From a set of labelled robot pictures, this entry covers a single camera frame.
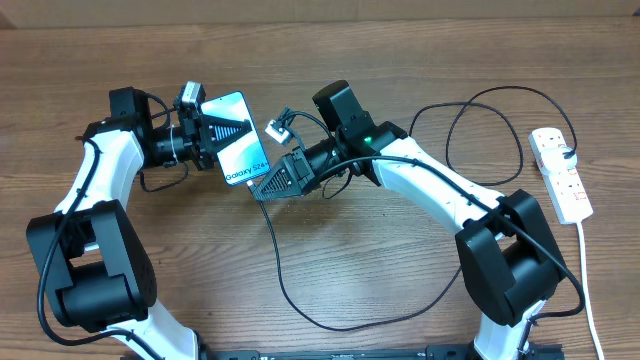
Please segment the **Galaxy S24+ smartphone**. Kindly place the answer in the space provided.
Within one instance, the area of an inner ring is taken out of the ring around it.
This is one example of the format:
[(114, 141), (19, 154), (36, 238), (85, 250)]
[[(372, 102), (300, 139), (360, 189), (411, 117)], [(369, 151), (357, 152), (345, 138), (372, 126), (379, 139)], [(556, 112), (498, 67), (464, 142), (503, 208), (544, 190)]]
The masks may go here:
[(239, 185), (270, 171), (266, 151), (242, 92), (208, 100), (201, 109), (214, 154), (228, 185)]

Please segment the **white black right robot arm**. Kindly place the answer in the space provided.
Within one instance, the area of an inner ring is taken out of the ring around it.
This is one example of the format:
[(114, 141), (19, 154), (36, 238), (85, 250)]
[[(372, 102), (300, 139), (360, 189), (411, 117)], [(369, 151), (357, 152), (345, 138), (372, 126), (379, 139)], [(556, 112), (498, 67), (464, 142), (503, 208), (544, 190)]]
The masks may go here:
[(536, 199), (505, 196), (465, 179), (428, 155), (408, 133), (375, 124), (349, 83), (312, 98), (328, 137), (284, 155), (251, 192), (259, 203), (309, 194), (343, 171), (365, 176), (421, 207), (453, 234), (459, 272), (482, 313), (466, 359), (557, 359), (558, 346), (535, 345), (532, 327), (568, 270)]

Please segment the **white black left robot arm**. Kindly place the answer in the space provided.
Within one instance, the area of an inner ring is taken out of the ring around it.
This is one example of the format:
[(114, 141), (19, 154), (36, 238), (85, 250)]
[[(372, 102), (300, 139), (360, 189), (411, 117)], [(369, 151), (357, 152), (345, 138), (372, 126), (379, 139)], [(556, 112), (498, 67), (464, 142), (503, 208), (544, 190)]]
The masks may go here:
[(190, 81), (159, 113), (154, 101), (134, 87), (112, 90), (109, 115), (81, 136), (84, 158), (69, 192), (29, 222), (38, 321), (63, 346), (70, 340), (56, 325), (83, 329), (88, 344), (114, 338), (142, 359), (210, 359), (201, 335), (158, 298), (152, 262), (127, 216), (130, 193), (156, 167), (216, 167), (235, 186), (269, 162), (243, 93), (211, 99)]

